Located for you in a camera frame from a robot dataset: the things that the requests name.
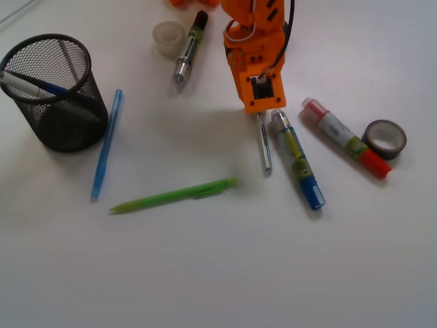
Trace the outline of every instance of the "white bottle cap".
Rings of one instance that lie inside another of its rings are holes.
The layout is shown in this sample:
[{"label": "white bottle cap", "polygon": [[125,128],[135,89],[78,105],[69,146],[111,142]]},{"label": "white bottle cap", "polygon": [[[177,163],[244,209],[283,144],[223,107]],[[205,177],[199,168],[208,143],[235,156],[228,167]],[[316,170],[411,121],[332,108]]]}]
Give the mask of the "white bottle cap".
[{"label": "white bottle cap", "polygon": [[176,59],[184,46],[184,27],[177,22],[162,22],[153,28],[156,50],[163,56]]}]

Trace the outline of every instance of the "pen holder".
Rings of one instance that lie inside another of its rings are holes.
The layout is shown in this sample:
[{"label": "pen holder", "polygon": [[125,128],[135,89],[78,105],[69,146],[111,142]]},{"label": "pen holder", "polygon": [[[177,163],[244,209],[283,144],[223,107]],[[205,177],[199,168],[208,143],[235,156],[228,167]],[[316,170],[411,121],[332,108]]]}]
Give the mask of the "pen holder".
[{"label": "pen holder", "polygon": [[76,152],[104,135],[108,112],[91,72],[91,57],[79,41],[60,34],[30,38],[5,56],[3,71],[54,94],[38,98],[0,83],[45,146]]}]

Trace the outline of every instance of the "silver pen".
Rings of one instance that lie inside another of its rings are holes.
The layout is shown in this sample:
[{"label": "silver pen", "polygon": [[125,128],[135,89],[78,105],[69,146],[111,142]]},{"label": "silver pen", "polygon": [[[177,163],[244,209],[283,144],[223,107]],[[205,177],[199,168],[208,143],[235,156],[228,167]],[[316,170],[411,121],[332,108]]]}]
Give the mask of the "silver pen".
[{"label": "silver pen", "polygon": [[268,145],[266,125],[264,124],[264,113],[257,114],[257,125],[258,125],[259,140],[262,145],[264,170],[267,176],[270,176],[272,174],[273,167],[272,167],[272,158],[270,156],[270,147]]}]

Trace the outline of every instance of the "orange object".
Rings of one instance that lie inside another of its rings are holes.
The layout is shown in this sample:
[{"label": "orange object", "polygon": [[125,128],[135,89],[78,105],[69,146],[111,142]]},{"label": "orange object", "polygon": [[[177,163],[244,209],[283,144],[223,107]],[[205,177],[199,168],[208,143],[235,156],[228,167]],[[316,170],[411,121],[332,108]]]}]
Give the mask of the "orange object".
[{"label": "orange object", "polygon": [[[175,7],[179,5],[183,5],[184,3],[193,2],[192,0],[170,0],[171,4]],[[206,5],[216,6],[220,3],[220,0],[199,0],[199,2],[204,3]]]},{"label": "orange object", "polygon": [[389,164],[384,162],[372,149],[367,149],[365,153],[358,159],[371,173],[383,179],[391,171]]},{"label": "orange object", "polygon": [[285,42],[284,0],[222,0],[238,25],[224,32],[227,61],[247,113],[286,106],[281,69],[285,56],[273,65]]}]

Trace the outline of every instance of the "duct tape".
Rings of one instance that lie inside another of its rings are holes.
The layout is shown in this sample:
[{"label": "duct tape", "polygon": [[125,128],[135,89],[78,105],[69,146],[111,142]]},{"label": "duct tape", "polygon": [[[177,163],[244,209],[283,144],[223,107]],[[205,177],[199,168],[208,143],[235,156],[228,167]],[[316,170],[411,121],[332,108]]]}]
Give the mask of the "duct tape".
[{"label": "duct tape", "polygon": [[388,120],[369,124],[361,140],[385,160],[395,159],[407,144],[403,128]]}]

